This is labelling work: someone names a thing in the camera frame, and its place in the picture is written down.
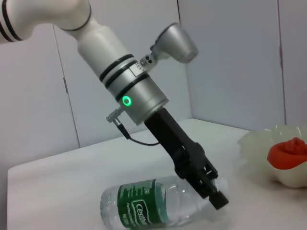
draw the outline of green bottle label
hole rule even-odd
[[[162,223],[155,200],[155,180],[124,184],[117,198],[118,214],[125,228]]]

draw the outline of red food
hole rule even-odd
[[[300,138],[274,145],[268,161],[276,169],[292,169],[307,161],[307,145]]]

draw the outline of white wall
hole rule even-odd
[[[91,0],[99,23],[110,26],[136,57],[149,53],[158,35],[178,22],[176,0]],[[118,107],[114,98],[78,55],[76,41],[60,29],[56,38],[67,81],[81,147],[121,136],[106,116]],[[166,106],[177,119],[191,117],[185,66],[173,60],[161,61],[151,77],[168,96]],[[129,131],[136,126],[128,118],[121,121]]]
[[[51,25],[0,46],[0,229],[6,229],[7,171],[78,148]]]
[[[279,0],[287,124],[307,125],[307,1]]]
[[[284,124],[276,0],[179,0],[179,9],[200,50],[187,69],[193,117],[244,129]]]

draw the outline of brand logo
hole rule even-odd
[[[132,207],[135,215],[135,223],[138,225],[149,225],[149,213],[148,208],[144,200],[134,200],[132,201]]]

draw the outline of green led light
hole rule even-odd
[[[132,104],[131,98],[128,96],[123,96],[123,103],[125,106],[130,106]]]

